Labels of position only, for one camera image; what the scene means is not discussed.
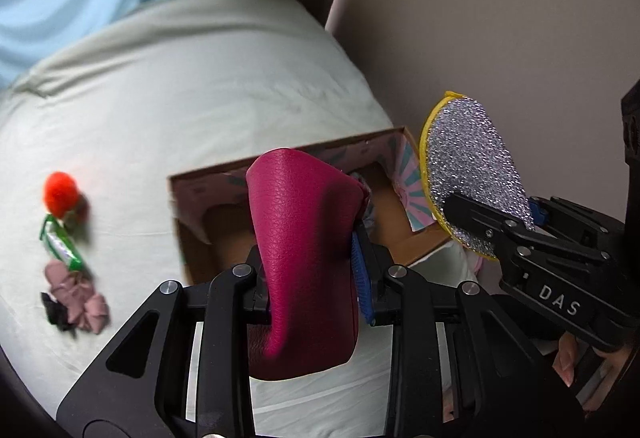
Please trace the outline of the person's right hand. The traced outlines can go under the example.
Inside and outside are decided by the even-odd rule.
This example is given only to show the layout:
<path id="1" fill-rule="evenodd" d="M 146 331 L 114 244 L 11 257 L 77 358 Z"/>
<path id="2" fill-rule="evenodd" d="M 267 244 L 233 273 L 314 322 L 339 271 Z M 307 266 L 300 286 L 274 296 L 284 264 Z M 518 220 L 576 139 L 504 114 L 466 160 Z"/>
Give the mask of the person's right hand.
<path id="1" fill-rule="evenodd" d="M 603 363 L 599 370 L 600 382 L 598 386 L 594 388 L 591 396 L 582 404 L 582 408 L 587 413 L 592 413 L 600 408 L 618 375 L 622 372 L 630 353 L 631 348 L 629 346 L 620 348 L 619 351 L 612 352 L 612 354 L 596 350 L 596 354 L 603 359 Z M 577 359 L 577 340 L 574 335 L 564 333 L 559 339 L 558 352 L 553 362 L 553 369 L 559 374 L 559 377 L 562 378 L 567 387 L 573 384 Z"/>

